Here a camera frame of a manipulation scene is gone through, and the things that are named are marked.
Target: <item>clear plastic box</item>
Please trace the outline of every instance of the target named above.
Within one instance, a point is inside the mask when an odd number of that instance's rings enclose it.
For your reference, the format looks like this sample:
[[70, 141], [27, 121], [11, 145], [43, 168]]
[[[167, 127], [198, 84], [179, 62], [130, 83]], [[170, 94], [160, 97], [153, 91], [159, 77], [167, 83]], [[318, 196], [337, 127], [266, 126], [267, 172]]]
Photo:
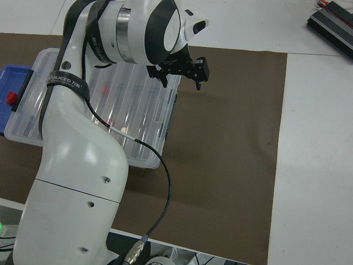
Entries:
[[[38, 123], [46, 81], [54, 68], [59, 49], [41, 51], [32, 67], [31, 80], [16, 112], [11, 114], [5, 128], [6, 138], [26, 144], [42, 146]], [[163, 88], [157, 79], [148, 76], [145, 66], [117, 63], [92, 72], [88, 82], [90, 101], [96, 112], [109, 124], [152, 145], [162, 153], [169, 120], [177, 98], [180, 76], [168, 76]], [[101, 125], [88, 108], [92, 122]], [[157, 168], [159, 159], [149, 149], [109, 132], [125, 151], [129, 164], [141, 168]]]

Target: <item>blue plastic container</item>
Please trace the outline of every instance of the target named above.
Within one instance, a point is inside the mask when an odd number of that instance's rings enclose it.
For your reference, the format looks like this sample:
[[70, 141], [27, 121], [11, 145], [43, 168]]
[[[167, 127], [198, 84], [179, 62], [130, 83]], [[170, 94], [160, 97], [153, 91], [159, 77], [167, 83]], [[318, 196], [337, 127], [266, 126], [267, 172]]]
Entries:
[[7, 65], [0, 71], [0, 134], [4, 134], [6, 123], [11, 115], [11, 105], [6, 103], [9, 92], [19, 93], [28, 72], [29, 66]]

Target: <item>white robotic arm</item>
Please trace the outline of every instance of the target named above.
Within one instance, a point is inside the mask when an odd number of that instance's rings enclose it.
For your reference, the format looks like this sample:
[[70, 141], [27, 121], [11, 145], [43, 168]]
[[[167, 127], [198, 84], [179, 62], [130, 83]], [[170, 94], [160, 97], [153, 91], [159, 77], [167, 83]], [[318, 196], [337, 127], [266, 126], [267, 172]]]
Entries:
[[[189, 12], [174, 0], [78, 0], [70, 8], [42, 104], [42, 161], [6, 265], [114, 262], [117, 255], [106, 249], [105, 240], [128, 164], [119, 143], [85, 117], [85, 80], [92, 67], [131, 62], [149, 66], [150, 76], [163, 84], [174, 72], [194, 71], [188, 77], [199, 76], [196, 84], [207, 81], [206, 60], [191, 60], [187, 40], [208, 22], [200, 16], [190, 19]], [[138, 251], [125, 263], [137, 256]]]

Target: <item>brown cardboard sheet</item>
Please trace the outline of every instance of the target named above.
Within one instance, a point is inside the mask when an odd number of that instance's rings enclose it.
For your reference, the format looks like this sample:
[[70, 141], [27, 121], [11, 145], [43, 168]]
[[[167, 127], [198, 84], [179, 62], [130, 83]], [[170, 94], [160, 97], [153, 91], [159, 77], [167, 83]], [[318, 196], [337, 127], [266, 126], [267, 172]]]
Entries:
[[[32, 65], [61, 37], [0, 34], [0, 67]], [[286, 54], [192, 47], [210, 80], [183, 78], [163, 157], [173, 178], [170, 209], [152, 238], [249, 264], [266, 264]], [[0, 197], [24, 203], [41, 149], [0, 137]], [[165, 203], [157, 170], [130, 168], [113, 228], [143, 234]]]

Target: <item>silver band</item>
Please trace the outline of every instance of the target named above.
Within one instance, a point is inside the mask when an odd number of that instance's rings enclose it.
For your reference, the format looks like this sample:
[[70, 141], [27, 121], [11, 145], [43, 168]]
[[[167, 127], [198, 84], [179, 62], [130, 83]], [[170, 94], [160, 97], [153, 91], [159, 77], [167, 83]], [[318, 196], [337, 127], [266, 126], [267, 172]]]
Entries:
[[119, 53], [125, 62], [136, 63], [131, 56], [129, 40], [127, 37], [127, 26], [130, 19], [130, 9], [122, 7], [116, 20], [116, 42]]

